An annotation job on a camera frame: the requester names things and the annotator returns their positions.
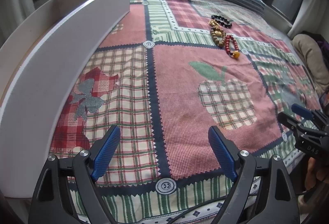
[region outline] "plaid blanket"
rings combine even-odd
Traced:
[[[232,182],[208,143],[212,125],[254,156],[279,154],[287,166],[296,164],[294,137],[276,116],[297,117],[293,103],[319,104],[303,67],[259,15],[222,0],[130,1],[130,13],[72,89],[50,148],[70,157],[89,149],[110,125],[120,127],[119,146],[97,181],[119,223],[166,223],[229,192]],[[243,53],[238,59],[213,43],[212,14],[231,20],[226,32]],[[258,186],[255,180],[253,189]],[[74,179],[70,188],[84,219]],[[221,205],[201,207],[178,223],[214,216]]]

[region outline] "pillow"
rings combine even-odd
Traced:
[[[321,96],[329,87],[329,71],[324,64],[321,49],[313,38],[305,34],[296,35],[292,40],[292,45],[310,70],[315,90]]]

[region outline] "metal screw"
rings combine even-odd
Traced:
[[[275,161],[280,161],[281,160],[281,157],[279,155],[275,154],[275,155],[273,155],[273,159]]]
[[[249,155],[248,151],[246,151],[246,150],[242,150],[242,151],[240,152],[240,154],[241,154],[242,156],[248,156],[248,155]]]
[[[48,156],[48,161],[54,161],[55,158],[56,158],[56,156],[54,156],[54,155],[49,155],[49,156]]]
[[[81,156],[87,156],[88,154],[89,154],[88,150],[82,150],[82,151],[80,152],[80,155],[81,155]]]

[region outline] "wooden bead bracelet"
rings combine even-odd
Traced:
[[[234,45],[233,52],[230,50],[230,39],[232,40],[233,45]],[[225,38],[225,51],[228,55],[230,55],[234,59],[237,59],[240,56],[239,47],[237,46],[237,42],[231,35],[227,35]]]
[[[210,35],[213,39],[213,42],[217,46],[219,46],[220,48],[222,48],[224,46],[226,33],[223,30],[221,30],[219,28],[212,28],[210,30]]]

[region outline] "apple pattern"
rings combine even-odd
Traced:
[[[226,66],[222,67],[219,75],[209,64],[190,62],[189,65],[207,79],[199,84],[198,96],[217,124],[233,130],[256,122],[254,104],[247,85],[236,78],[225,82]]]

